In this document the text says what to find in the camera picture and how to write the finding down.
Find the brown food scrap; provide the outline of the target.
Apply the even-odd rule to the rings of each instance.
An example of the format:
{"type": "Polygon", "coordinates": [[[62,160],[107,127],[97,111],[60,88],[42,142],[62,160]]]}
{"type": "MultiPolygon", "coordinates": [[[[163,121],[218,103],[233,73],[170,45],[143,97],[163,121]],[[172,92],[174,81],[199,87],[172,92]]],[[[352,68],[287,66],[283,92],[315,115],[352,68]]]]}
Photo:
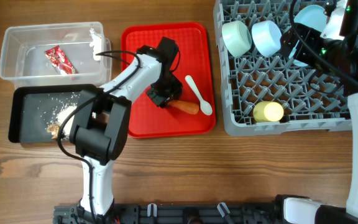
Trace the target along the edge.
{"type": "Polygon", "coordinates": [[[47,127],[47,132],[51,134],[52,139],[56,139],[58,137],[59,131],[60,125],[58,123],[53,123],[47,127]]]}

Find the orange carrot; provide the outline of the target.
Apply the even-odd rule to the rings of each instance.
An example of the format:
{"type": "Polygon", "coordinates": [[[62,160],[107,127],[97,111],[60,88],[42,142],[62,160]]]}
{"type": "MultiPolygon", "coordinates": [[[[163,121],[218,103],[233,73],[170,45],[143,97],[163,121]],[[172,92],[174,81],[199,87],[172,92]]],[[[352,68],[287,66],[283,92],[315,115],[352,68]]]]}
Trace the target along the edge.
{"type": "Polygon", "coordinates": [[[200,110],[198,104],[182,100],[172,100],[168,103],[168,106],[174,107],[188,114],[197,114],[200,110]]]}

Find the white rice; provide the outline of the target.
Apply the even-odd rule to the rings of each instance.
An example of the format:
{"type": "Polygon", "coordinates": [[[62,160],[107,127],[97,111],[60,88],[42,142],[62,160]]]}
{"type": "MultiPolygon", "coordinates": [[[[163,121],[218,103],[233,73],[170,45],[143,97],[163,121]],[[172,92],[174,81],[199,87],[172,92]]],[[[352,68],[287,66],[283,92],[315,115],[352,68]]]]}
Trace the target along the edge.
{"type": "Polygon", "coordinates": [[[45,123],[44,130],[47,132],[47,127],[53,123],[58,123],[61,127],[66,118],[76,109],[80,94],[77,92],[57,93],[56,95],[48,94],[47,103],[51,103],[51,106],[47,106],[45,111],[42,112],[40,118],[45,123]]]}

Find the light blue plate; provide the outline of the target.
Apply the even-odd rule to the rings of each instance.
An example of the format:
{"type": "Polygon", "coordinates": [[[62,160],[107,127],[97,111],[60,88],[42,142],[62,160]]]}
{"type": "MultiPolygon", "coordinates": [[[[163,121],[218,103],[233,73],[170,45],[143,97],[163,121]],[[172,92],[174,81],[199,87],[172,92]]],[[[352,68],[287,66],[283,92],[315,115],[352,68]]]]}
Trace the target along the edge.
{"type": "Polygon", "coordinates": [[[310,5],[302,9],[294,18],[295,23],[300,23],[322,33],[327,24],[327,16],[324,8],[319,5],[310,5]]]}

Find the red snack wrapper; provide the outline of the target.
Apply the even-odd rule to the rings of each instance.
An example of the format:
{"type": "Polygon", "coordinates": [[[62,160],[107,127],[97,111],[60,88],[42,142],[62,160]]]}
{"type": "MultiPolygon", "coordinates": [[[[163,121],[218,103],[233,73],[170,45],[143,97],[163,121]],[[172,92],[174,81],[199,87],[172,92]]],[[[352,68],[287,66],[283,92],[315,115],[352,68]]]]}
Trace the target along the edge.
{"type": "Polygon", "coordinates": [[[76,73],[75,67],[59,45],[46,50],[45,56],[60,75],[73,75],[76,73]]]}

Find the mint green bowl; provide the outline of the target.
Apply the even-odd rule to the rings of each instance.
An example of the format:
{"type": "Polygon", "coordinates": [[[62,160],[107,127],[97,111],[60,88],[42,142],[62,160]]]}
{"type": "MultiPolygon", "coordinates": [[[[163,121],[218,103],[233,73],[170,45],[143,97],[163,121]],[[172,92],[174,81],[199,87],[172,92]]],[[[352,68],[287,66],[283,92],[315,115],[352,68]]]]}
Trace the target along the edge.
{"type": "Polygon", "coordinates": [[[224,44],[233,57],[241,57],[252,47],[250,32],[241,21],[223,24],[222,35],[224,44]]]}

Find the yellow plastic cup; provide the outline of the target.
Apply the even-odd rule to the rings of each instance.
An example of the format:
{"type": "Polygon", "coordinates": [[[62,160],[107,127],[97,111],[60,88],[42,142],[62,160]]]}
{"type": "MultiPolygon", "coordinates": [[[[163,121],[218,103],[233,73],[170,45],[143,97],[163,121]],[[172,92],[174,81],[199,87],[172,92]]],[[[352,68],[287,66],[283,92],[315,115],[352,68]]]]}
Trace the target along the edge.
{"type": "Polygon", "coordinates": [[[255,105],[252,114],[256,122],[276,122],[283,118],[284,109],[280,103],[261,101],[255,105]]]}

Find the white plastic spoon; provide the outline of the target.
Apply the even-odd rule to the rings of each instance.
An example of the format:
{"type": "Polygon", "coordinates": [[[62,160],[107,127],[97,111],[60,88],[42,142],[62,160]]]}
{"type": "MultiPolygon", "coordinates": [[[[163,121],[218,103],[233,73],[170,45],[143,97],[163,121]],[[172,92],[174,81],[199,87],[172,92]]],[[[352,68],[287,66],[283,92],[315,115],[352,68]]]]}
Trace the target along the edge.
{"type": "Polygon", "coordinates": [[[192,78],[192,76],[187,75],[185,77],[185,81],[187,82],[188,86],[191,88],[193,93],[196,95],[197,99],[199,99],[201,111],[205,115],[211,116],[212,113],[213,113],[212,106],[206,100],[203,99],[203,97],[201,96],[201,93],[200,93],[200,91],[199,91],[194,79],[192,78]]]}

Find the white tissue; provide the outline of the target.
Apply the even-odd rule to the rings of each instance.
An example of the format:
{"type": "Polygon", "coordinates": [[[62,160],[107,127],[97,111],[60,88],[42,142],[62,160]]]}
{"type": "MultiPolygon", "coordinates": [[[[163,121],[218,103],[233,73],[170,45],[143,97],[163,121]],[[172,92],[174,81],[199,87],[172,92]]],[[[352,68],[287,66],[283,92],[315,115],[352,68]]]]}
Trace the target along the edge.
{"type": "Polygon", "coordinates": [[[93,59],[95,61],[100,61],[101,56],[98,53],[101,52],[102,47],[102,38],[99,33],[97,33],[93,28],[89,30],[89,34],[92,38],[92,41],[89,43],[89,46],[93,49],[93,59]]]}

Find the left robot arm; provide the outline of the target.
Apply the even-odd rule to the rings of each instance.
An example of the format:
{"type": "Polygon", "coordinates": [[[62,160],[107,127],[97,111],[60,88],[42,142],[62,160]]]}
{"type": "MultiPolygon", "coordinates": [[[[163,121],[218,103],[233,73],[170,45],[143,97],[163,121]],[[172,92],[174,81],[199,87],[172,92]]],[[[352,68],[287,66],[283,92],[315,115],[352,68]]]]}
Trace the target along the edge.
{"type": "Polygon", "coordinates": [[[83,165],[84,195],[77,213],[84,221],[114,220],[112,166],[127,141],[132,104],[142,93],[159,108],[179,99],[183,85],[171,69],[179,52],[174,40],[162,37],[156,48],[137,49],[133,61],[114,80],[81,92],[78,106],[69,115],[69,140],[75,145],[73,158],[83,165]]]}

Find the light blue bowl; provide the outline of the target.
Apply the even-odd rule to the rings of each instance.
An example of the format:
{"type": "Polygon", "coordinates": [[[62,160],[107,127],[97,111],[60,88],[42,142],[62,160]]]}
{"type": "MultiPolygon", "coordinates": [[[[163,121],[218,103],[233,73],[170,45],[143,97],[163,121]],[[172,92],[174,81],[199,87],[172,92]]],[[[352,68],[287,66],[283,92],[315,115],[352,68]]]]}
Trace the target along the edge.
{"type": "Polygon", "coordinates": [[[252,40],[256,49],[264,57],[270,57],[281,48],[282,33],[272,21],[263,21],[252,26],[252,40]]]}

